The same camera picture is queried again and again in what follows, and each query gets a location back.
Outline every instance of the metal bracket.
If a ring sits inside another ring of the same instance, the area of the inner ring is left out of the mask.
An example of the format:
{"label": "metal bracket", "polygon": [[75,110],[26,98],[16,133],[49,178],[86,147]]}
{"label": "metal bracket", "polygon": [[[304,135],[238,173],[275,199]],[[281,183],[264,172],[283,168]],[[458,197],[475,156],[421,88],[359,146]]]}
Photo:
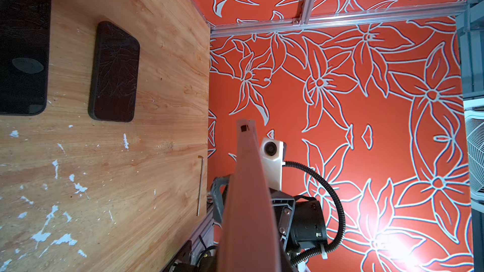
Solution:
{"label": "metal bracket", "polygon": [[307,24],[299,18],[281,20],[251,21],[217,25],[211,28],[210,37],[226,37],[252,33],[275,33],[301,29],[318,29],[357,24],[407,21],[457,15],[466,10],[465,2],[451,2],[414,7],[375,9],[348,13],[311,16]]}
{"label": "metal bracket", "polygon": [[314,1],[315,0],[304,0],[303,6],[302,6],[302,12],[299,18],[300,24],[309,23],[309,18],[311,18],[311,13],[313,12]]}

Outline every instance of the wood grain surface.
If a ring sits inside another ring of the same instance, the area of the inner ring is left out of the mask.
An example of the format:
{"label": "wood grain surface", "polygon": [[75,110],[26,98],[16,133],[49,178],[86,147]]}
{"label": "wood grain surface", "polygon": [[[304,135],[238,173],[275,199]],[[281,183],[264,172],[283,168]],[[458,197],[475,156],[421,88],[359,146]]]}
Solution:
{"label": "wood grain surface", "polygon": [[[130,123],[88,116],[102,20],[141,45]],[[205,214],[208,87],[209,28],[190,0],[52,0],[47,107],[0,116],[0,266],[159,271]]]}

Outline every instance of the black cable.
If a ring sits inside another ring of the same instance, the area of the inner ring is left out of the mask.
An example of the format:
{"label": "black cable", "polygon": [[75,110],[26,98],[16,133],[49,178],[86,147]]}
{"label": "black cable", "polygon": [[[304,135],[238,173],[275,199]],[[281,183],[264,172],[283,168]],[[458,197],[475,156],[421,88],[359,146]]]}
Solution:
{"label": "black cable", "polygon": [[205,242],[203,241],[202,236],[199,235],[198,238],[200,239],[200,242],[202,243],[203,247],[207,249],[207,245],[205,245]]}
{"label": "black cable", "polygon": [[[338,195],[333,190],[331,185],[328,184],[328,182],[323,177],[321,177],[317,172],[307,167],[306,165],[293,162],[293,161],[286,161],[286,164],[283,165],[283,167],[293,167],[293,168],[302,170],[303,172],[306,172],[311,177],[313,177],[316,181],[318,181],[333,199],[333,202],[335,203],[336,211],[338,212],[338,232],[336,233],[335,239],[329,245],[324,244],[324,251],[326,251],[326,253],[335,251],[343,241],[343,238],[345,237],[345,231],[346,231],[345,211],[343,210],[343,206],[341,205],[341,201],[339,200]],[[321,246],[316,246],[311,249],[307,249],[306,251],[300,253],[298,256],[291,259],[291,266],[295,267],[300,262],[303,262],[308,258],[315,255],[319,255],[321,253],[322,253]]]}
{"label": "black cable", "polygon": [[200,266],[200,263],[202,262],[202,258],[206,254],[208,254],[210,251],[215,250],[216,248],[217,248],[217,246],[215,246],[215,245],[205,248],[205,250],[203,250],[203,252],[198,257],[198,260],[197,260],[197,263],[195,264],[195,266],[197,266],[197,267]]}

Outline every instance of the white paint splatter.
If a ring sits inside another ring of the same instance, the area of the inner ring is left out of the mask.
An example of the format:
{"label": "white paint splatter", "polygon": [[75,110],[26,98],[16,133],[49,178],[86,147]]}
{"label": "white paint splatter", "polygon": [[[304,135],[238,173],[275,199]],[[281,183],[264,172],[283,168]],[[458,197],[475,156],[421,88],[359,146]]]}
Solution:
{"label": "white paint splatter", "polygon": [[77,191],[75,192],[76,194],[78,194],[79,192],[85,192],[86,190],[88,190],[87,187],[82,187],[81,184],[79,183],[74,184],[74,188],[77,189]]}
{"label": "white paint splatter", "polygon": [[62,237],[59,238],[58,240],[54,240],[52,242],[52,244],[50,244],[50,245],[51,246],[53,244],[60,245],[62,243],[69,243],[69,246],[74,246],[77,243],[77,241],[71,238],[71,234],[70,233],[69,234],[66,233],[66,234],[62,235]]}
{"label": "white paint splatter", "polygon": [[8,261],[4,261],[4,262],[3,262],[3,265],[0,267],[0,272],[3,272],[3,271],[5,271],[5,270],[7,270],[7,266],[8,266],[8,264],[9,264],[9,263],[11,263],[11,262],[12,262],[12,259],[9,259]]}
{"label": "white paint splatter", "polygon": [[59,169],[59,163],[57,163],[57,160],[55,160],[54,162],[52,162],[52,165],[54,165],[54,167],[56,168],[56,176],[55,176],[55,179],[57,179],[57,171]]}
{"label": "white paint splatter", "polygon": [[45,240],[50,236],[50,233],[42,233],[45,229],[45,227],[49,224],[50,220],[55,217],[54,213],[58,210],[58,207],[56,205],[52,205],[52,211],[46,216],[46,221],[44,226],[42,227],[42,230],[39,232],[35,233],[32,235],[32,239],[34,239],[37,242],[37,245],[35,245],[35,249],[37,249],[37,246],[39,245],[39,242],[45,242]]}
{"label": "white paint splatter", "polygon": [[42,255],[44,255],[44,253],[45,253],[45,252],[47,252],[47,250],[49,250],[49,247],[45,248],[45,249],[44,249],[44,251],[42,251],[42,253],[40,253],[39,258],[40,258]]}
{"label": "white paint splatter", "polygon": [[62,149],[62,151],[64,152],[64,154],[67,156],[67,154],[65,153],[64,147],[62,147],[62,144],[57,143],[57,146],[60,147]]}
{"label": "white paint splatter", "polygon": [[33,201],[29,200],[28,198],[26,198],[25,196],[22,196],[20,199],[23,199],[25,200],[27,203],[29,203],[30,205],[33,205]]}
{"label": "white paint splatter", "polygon": [[67,213],[67,211],[64,212],[62,215],[65,215],[65,217],[67,217],[67,222],[68,223],[72,220],[71,216],[69,215],[69,213]]}
{"label": "white paint splatter", "polygon": [[123,134],[123,139],[124,139],[124,148],[126,148],[129,151],[129,143],[128,140],[126,139],[126,134]]}

